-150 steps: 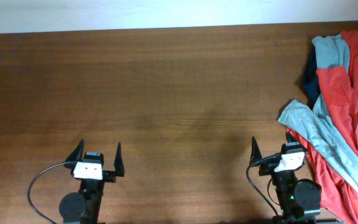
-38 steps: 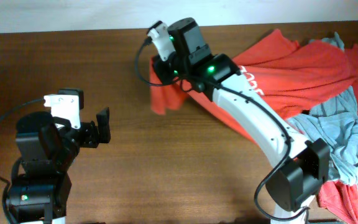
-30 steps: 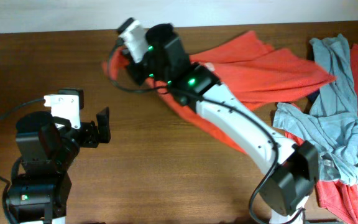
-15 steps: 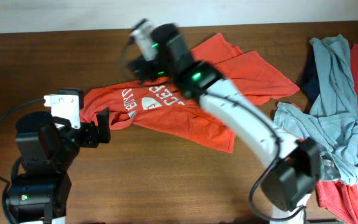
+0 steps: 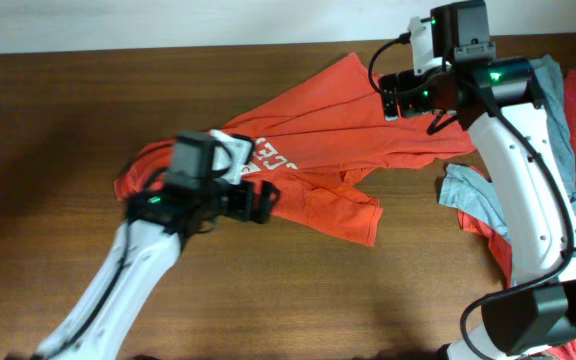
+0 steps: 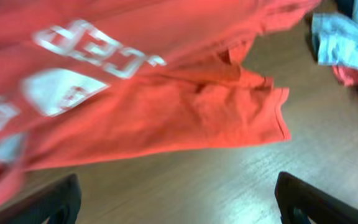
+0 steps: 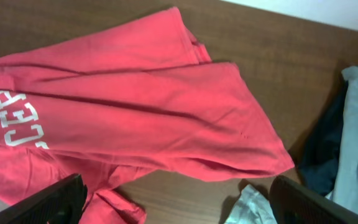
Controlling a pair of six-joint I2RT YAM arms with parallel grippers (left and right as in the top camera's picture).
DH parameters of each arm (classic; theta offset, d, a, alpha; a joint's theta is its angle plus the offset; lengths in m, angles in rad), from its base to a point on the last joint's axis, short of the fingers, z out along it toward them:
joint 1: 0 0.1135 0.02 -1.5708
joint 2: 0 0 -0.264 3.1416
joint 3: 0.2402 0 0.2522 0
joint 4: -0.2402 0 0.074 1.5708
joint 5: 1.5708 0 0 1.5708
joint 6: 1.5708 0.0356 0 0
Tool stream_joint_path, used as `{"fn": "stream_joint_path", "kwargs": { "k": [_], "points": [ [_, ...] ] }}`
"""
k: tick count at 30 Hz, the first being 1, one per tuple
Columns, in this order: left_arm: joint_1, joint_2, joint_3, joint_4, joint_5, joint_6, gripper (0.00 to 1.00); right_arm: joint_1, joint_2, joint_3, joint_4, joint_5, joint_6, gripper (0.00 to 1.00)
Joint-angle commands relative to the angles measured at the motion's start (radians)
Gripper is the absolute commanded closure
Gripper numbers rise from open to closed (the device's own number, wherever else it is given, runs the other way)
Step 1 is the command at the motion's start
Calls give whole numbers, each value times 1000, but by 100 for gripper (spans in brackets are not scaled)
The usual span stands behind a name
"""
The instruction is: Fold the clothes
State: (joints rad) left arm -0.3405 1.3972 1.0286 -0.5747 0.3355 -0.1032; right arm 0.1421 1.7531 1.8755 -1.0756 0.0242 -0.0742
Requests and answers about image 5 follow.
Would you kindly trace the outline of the orange printed t-shirt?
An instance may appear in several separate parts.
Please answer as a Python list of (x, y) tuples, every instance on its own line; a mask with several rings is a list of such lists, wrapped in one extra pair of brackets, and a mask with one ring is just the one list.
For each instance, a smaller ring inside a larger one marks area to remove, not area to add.
[(428, 135), (433, 119), (386, 120), (367, 69), (351, 53), (221, 130), (255, 140), (242, 175), (279, 189), (273, 215), (371, 246), (383, 209), (357, 183), (378, 168), (419, 169), (474, 150), (456, 124)]

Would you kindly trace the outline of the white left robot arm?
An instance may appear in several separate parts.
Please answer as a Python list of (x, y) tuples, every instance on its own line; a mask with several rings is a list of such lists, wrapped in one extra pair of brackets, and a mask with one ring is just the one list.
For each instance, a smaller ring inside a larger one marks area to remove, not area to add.
[(242, 181), (203, 181), (197, 189), (167, 183), (144, 188), (126, 201), (125, 219), (103, 265), (65, 320), (33, 359), (114, 359), (141, 308), (165, 273), (179, 261), (202, 225), (225, 216), (264, 224), (280, 191), (264, 181), (261, 192)]

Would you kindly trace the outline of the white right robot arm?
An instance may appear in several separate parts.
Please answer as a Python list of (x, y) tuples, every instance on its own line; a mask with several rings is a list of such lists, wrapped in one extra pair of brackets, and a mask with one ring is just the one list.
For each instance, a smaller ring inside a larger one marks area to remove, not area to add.
[(474, 301), (439, 359), (522, 359), (576, 340), (576, 217), (547, 131), (545, 96), (525, 58), (438, 64), (375, 83), (401, 116), (445, 112), (469, 133), (499, 198), (512, 285)]

